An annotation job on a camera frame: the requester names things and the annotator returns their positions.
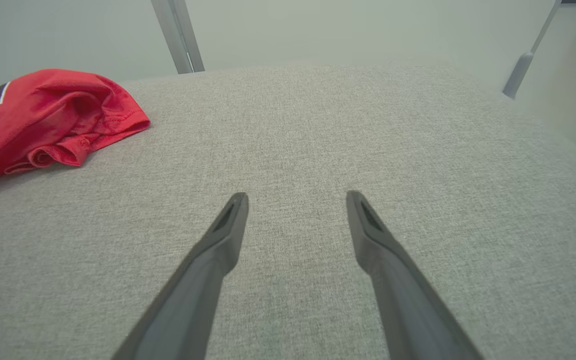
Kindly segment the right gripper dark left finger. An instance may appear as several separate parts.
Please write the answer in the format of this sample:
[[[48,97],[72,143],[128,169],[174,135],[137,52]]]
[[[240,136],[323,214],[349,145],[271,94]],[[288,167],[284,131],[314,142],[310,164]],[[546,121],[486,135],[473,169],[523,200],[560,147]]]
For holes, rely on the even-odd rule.
[[[203,360],[224,278],[238,263],[249,197],[234,193],[153,299],[115,360]]]

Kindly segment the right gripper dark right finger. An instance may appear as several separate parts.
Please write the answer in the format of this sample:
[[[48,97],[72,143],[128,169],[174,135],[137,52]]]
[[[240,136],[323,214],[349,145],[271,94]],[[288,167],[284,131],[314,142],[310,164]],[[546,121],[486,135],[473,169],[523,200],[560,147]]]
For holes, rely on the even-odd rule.
[[[355,258],[370,276],[390,358],[482,359],[368,199],[358,191],[348,191],[346,208]]]

